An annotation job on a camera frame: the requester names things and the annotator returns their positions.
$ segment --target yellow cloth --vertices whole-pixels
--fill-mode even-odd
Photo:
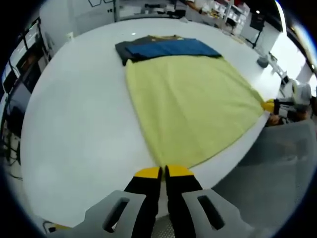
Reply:
[[[197,165],[263,113],[257,91],[223,58],[167,56],[126,66],[147,145],[159,166]]]

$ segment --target dark gray cloth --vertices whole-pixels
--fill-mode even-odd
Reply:
[[[159,41],[169,41],[169,40],[176,40],[181,37],[179,36],[166,36],[166,37],[155,37],[155,36],[146,36],[139,39],[136,39],[135,41],[123,41],[115,45],[115,50],[118,52],[122,64],[126,65],[128,60],[132,60],[133,62],[139,61],[140,58],[137,58],[133,56],[127,49],[127,46],[130,45],[142,45],[146,43],[152,43],[152,42],[159,42]]]

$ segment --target round white table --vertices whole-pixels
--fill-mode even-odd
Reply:
[[[135,172],[155,166],[114,45],[146,35],[174,34],[199,39],[220,52],[265,100],[277,96],[281,79],[272,68],[260,68],[255,51],[207,25],[138,19],[80,35],[44,70],[23,122],[23,184],[36,215],[73,227],[84,220],[89,207],[124,189]],[[267,117],[264,113],[233,145],[191,169],[203,188],[213,187],[237,165]],[[159,213],[165,212],[162,193]]]

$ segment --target folded cloth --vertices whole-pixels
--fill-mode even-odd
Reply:
[[[132,60],[133,62],[139,61],[139,58],[135,58],[127,49],[127,46],[130,45],[142,45],[151,42],[160,42],[160,41],[169,41],[169,40],[176,40],[182,39],[180,36],[146,36],[134,41],[123,41],[115,45],[115,49],[118,52],[122,64],[126,65],[128,60]]]
[[[220,57],[217,51],[196,39],[169,40],[151,42],[142,45],[130,45],[126,49],[140,60],[162,56],[208,56]]]

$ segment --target blue cloth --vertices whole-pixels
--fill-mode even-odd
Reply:
[[[162,56],[208,56],[220,57],[217,51],[196,39],[185,38],[183,40],[170,40],[147,43],[143,45],[131,45],[126,49],[135,57],[152,59]]]

